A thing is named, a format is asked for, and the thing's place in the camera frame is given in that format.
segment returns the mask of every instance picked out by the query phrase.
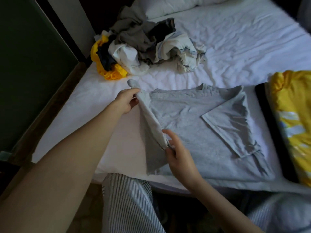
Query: striped fabric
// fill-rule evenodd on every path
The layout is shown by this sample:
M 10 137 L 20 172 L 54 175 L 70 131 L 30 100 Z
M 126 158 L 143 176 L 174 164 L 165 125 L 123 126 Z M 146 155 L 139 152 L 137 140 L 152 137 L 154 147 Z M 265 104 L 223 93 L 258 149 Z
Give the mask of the striped fabric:
M 150 183 L 110 173 L 102 184 L 102 233 L 165 233 L 152 206 Z

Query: white pillow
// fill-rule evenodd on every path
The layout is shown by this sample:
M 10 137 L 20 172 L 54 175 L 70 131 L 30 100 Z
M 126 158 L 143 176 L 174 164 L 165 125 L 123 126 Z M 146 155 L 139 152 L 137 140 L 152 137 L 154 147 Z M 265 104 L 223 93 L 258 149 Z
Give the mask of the white pillow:
M 227 0 L 135 0 L 148 19 L 185 11 L 195 6 L 218 4 Z

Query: wrinkled sheet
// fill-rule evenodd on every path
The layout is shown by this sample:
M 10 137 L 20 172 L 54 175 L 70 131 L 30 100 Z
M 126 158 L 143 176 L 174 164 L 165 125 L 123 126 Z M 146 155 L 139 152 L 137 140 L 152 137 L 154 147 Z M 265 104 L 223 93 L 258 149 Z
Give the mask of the wrinkled sheet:
M 206 45 L 206 61 L 195 71 L 178 74 L 175 62 L 153 65 L 144 76 L 119 81 L 105 81 L 93 63 L 41 138 L 32 157 L 38 162 L 54 145 L 102 111 L 122 89 L 127 80 L 139 81 L 151 91 L 189 89 L 205 83 L 223 88 L 252 86 L 267 81 L 277 71 L 310 70 L 311 36 L 270 0 L 231 0 L 214 6 L 196 7 L 167 15 L 175 26 L 193 41 Z M 245 88 L 251 115 L 251 129 L 274 173 L 282 177 L 270 133 L 264 121 L 253 87 Z M 174 178 L 146 175 L 145 147 L 140 134 L 139 108 L 123 115 L 94 180 L 105 173 L 118 172 L 184 189 Z M 254 184 L 256 188 L 262 183 Z

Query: right hand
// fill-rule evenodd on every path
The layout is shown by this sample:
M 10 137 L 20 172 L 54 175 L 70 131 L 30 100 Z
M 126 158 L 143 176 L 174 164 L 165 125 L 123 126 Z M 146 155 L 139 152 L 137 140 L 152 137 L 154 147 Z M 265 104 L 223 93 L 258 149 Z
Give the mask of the right hand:
M 180 138 L 171 130 L 162 130 L 168 134 L 172 140 L 169 143 L 175 146 L 175 150 L 166 148 L 165 154 L 173 175 L 184 185 L 188 190 L 192 189 L 202 177 L 194 164 L 192 156 L 186 149 Z

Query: pile of clothes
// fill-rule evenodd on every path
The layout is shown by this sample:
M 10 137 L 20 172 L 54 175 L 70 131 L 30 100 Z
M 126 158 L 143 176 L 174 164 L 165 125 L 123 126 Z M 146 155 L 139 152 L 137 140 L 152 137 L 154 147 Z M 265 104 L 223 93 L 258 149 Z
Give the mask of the pile of clothes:
M 91 59 L 106 80 L 142 75 L 149 65 L 177 58 L 179 73 L 193 71 L 203 60 L 205 46 L 176 31 L 173 18 L 146 21 L 124 6 L 110 31 L 103 31 L 91 49 Z

